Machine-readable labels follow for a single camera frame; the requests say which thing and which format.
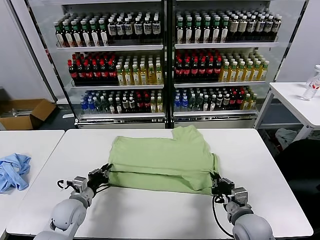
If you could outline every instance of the bottle label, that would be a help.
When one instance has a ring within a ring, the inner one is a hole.
[[[184,75],[189,75],[190,74],[190,69],[184,69],[183,70]]]
[[[98,39],[98,34],[96,32],[91,33],[93,43],[96,47],[99,47],[99,39]]]
[[[238,27],[238,32],[244,33],[246,31],[247,27],[247,22],[246,21],[240,21],[239,22],[239,27]]]
[[[215,110],[215,106],[216,106],[215,103],[211,103],[211,105],[210,105],[210,111],[214,111],[214,110]]]
[[[158,113],[162,113],[162,104],[159,104],[157,107],[158,107]]]
[[[203,111],[207,111],[208,110],[208,103],[204,103],[203,104]]]
[[[222,29],[220,43],[225,43],[226,42],[227,33],[228,33],[228,29],[226,29],[226,28]]]
[[[191,69],[191,74],[194,74],[194,75],[195,75],[195,74],[197,74],[197,73],[198,73],[198,68],[196,68],[196,69],[194,69],[194,68]]]
[[[194,34],[194,43],[195,44],[200,43],[200,37],[201,37],[201,30],[200,29],[195,30],[195,34]]]
[[[66,40],[68,41],[70,48],[73,48],[75,46],[74,40],[72,39],[72,36],[70,33],[65,34]]]
[[[114,106],[110,106],[110,112],[111,112],[111,114],[115,114],[115,107]]]
[[[219,36],[219,29],[214,29],[213,35],[212,35],[212,43],[218,42],[218,36]]]
[[[269,33],[271,31],[271,28],[272,28],[272,23],[273,23],[272,21],[266,21],[263,31],[266,32],[266,33]]]
[[[227,77],[228,77],[228,71],[224,71],[221,78],[221,82],[225,83],[227,81]]]
[[[93,74],[96,78],[100,78],[102,75],[100,71],[94,72]]]
[[[91,44],[90,44],[89,34],[86,33],[86,32],[84,32],[84,33],[83,33],[83,38],[84,38],[85,45],[86,45],[87,47],[90,47]]]
[[[257,76],[258,76],[259,71],[258,70],[254,70],[253,72],[253,76],[252,76],[252,80],[257,80]]]
[[[108,30],[109,30],[110,36],[117,35],[117,28],[114,25],[108,24]]]
[[[214,72],[215,74],[220,74],[221,69],[220,69],[220,68],[214,68],[214,69],[213,69],[213,72]]]
[[[58,42],[62,48],[64,48],[66,46],[64,38],[62,37],[62,35],[60,33],[56,34],[56,39],[58,39]]]
[[[238,71],[238,76],[236,76],[236,82],[241,82],[242,76],[244,72],[243,71]]]
[[[94,76],[92,71],[91,72],[87,72],[85,75],[86,75],[87,78],[92,78]]]
[[[153,34],[157,35],[161,33],[161,29],[160,29],[160,23],[153,23],[152,24],[152,31]]]
[[[250,75],[251,75],[251,71],[246,71],[245,76],[244,76],[244,80],[245,81],[249,81],[250,80]]]
[[[185,43],[186,44],[190,44],[191,43],[191,36],[192,36],[192,30],[188,29],[186,31],[186,34],[185,34]]]
[[[160,85],[162,83],[162,73],[158,72],[156,74],[156,84]]]
[[[119,85],[120,85],[120,86],[125,85],[125,83],[124,83],[124,77],[123,77],[122,75],[118,75],[118,81],[119,81]]]
[[[108,37],[105,31],[101,32],[101,38],[102,38],[103,46],[108,46]]]
[[[76,72],[70,73],[71,77],[74,79],[78,76],[78,74]]]
[[[234,82],[236,77],[236,71],[231,71],[230,74],[230,82]]]
[[[118,114],[120,114],[122,112],[121,106],[116,106],[116,110],[118,111]]]
[[[78,47],[82,47],[82,41],[81,41],[81,39],[80,39],[80,35],[79,35],[79,33],[74,33],[73,34],[73,36],[74,36],[74,39],[75,39],[75,42],[76,42],[76,44],[77,44],[77,46]]]
[[[252,101],[252,102],[250,103],[250,109],[254,109],[255,106],[256,106],[256,102],[255,102],[255,101]]]
[[[151,23],[145,23],[145,24],[143,25],[143,28],[144,28],[144,34],[145,34],[145,35],[152,34],[152,26],[151,26]]]
[[[207,68],[205,71],[207,74],[212,74],[214,72],[213,68]]]
[[[130,75],[125,75],[125,81],[127,85],[131,85]]]
[[[109,76],[114,78],[115,76],[117,76],[117,72],[116,71],[110,71],[109,72]]]
[[[134,85],[139,85],[139,75],[133,74]]]
[[[142,85],[147,85],[147,78],[145,74],[141,74],[141,82]]]
[[[184,31],[182,29],[179,29],[176,34],[177,34],[177,36],[176,36],[177,37],[177,43],[178,44],[182,44],[183,43],[182,37],[183,37]]]
[[[198,72],[199,72],[199,74],[205,74],[206,70],[205,69],[199,69]]]
[[[248,33],[253,33],[253,31],[255,30],[255,21],[248,21],[247,25],[246,25],[246,31]]]
[[[203,33],[203,43],[204,44],[207,44],[209,42],[209,34],[210,34],[210,30],[205,29],[204,33]]]
[[[109,76],[109,72],[108,71],[103,71],[101,72],[101,76],[104,78],[107,78]]]
[[[238,29],[238,25],[239,25],[238,21],[232,21],[230,23],[229,31],[235,33]]]
[[[135,31],[135,34],[141,35],[143,33],[142,23],[134,24],[134,31]]]
[[[125,26],[123,24],[117,24],[116,25],[116,32],[118,35],[124,35],[125,34]]]

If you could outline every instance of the water bottle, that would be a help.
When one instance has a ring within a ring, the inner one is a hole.
[[[187,96],[183,96],[182,104],[181,104],[181,111],[182,112],[188,111],[188,97]]]
[[[304,94],[302,95],[302,99],[306,101],[311,101],[314,96],[316,95],[318,89],[320,88],[320,65],[315,66],[315,70],[317,72],[317,75],[312,77],[311,80],[309,81],[309,84],[306,87],[306,90]]]
[[[175,99],[174,99],[174,111],[175,112],[180,112],[180,97],[179,96],[175,96]]]

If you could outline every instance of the clear plastic bottle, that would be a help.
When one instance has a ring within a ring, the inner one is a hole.
[[[306,101],[311,101],[314,96],[317,93],[317,90],[320,88],[320,67],[319,65],[315,66],[315,71],[317,72],[317,75],[312,77],[311,80],[309,80],[309,84],[302,95],[302,99]]]

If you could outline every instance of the red bottle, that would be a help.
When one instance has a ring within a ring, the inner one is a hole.
[[[199,70],[198,70],[199,78],[204,78],[206,75],[205,73],[206,73],[206,57],[203,57],[201,59]]]
[[[190,77],[190,60],[189,57],[185,60],[184,67],[183,67],[183,78]]]
[[[205,70],[205,75],[207,78],[212,78],[214,72],[214,57],[211,56],[208,62],[208,65]]]

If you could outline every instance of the blue cloth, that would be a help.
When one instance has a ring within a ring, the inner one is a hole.
[[[29,173],[30,160],[31,157],[16,153],[0,158],[0,193],[11,186],[19,191],[29,186],[20,175]]]

